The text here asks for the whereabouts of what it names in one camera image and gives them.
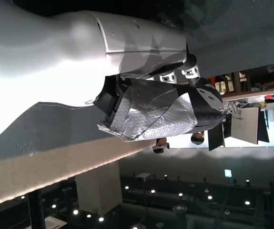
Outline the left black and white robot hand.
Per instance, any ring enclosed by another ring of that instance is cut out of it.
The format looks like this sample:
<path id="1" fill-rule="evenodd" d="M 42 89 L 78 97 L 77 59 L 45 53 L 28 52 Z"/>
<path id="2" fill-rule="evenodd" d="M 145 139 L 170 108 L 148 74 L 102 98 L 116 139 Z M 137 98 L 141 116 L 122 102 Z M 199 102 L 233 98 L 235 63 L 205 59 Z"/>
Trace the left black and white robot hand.
<path id="1" fill-rule="evenodd" d="M 0 0 L 0 134 L 35 104 L 95 105 L 124 141 L 201 133 L 225 118 L 178 30 L 78 11 L 42 17 Z"/>

